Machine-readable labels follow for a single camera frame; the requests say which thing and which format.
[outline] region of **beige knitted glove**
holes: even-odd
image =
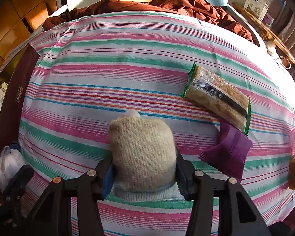
[[[174,194],[176,150],[170,128],[158,119],[112,120],[110,150],[117,169],[114,194],[127,201],[148,201]]]

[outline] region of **brown blanket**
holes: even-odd
[[[149,3],[101,0],[87,8],[73,9],[60,16],[47,18],[43,28],[49,30],[63,22],[75,20],[83,16],[117,11],[159,11],[187,15],[218,25],[253,42],[251,33],[247,29],[238,24],[221,7],[212,6],[206,0],[153,0]]]

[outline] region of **white ribbed cuff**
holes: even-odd
[[[113,193],[116,197],[130,201],[130,202],[142,202],[142,201],[152,201],[157,199],[163,199],[176,194],[178,191],[178,186],[176,182],[173,182],[168,187],[162,187],[160,190],[155,192],[129,192],[115,186]]]

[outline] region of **metal screw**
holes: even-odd
[[[230,178],[229,178],[229,182],[230,182],[231,184],[236,184],[236,183],[237,183],[237,179],[236,179],[236,178],[233,178],[233,177],[230,177]]]
[[[203,173],[201,170],[196,170],[196,171],[194,172],[194,174],[195,174],[196,176],[203,176],[203,175],[204,175],[204,173]]]
[[[61,182],[61,177],[60,176],[56,176],[54,179],[53,179],[53,182],[58,184]]]
[[[89,171],[87,172],[87,175],[88,175],[88,176],[95,176],[95,175],[96,175],[96,171],[95,171],[95,170],[89,170]]]

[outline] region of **striped fabric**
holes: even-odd
[[[198,159],[216,144],[219,117],[181,97],[194,61],[251,97],[254,145],[242,185],[266,223],[282,221],[295,206],[295,191],[288,189],[295,83],[246,39],[190,17],[116,12],[63,23],[29,42],[40,58],[19,129],[23,155],[35,170],[23,201],[27,211],[53,177],[78,177],[107,156],[109,122],[127,109],[161,118],[185,159],[223,178]],[[192,202],[178,192],[142,203],[110,194],[98,206],[106,235],[184,235]],[[215,199],[212,235],[218,209]],[[78,235],[74,198],[72,228]]]

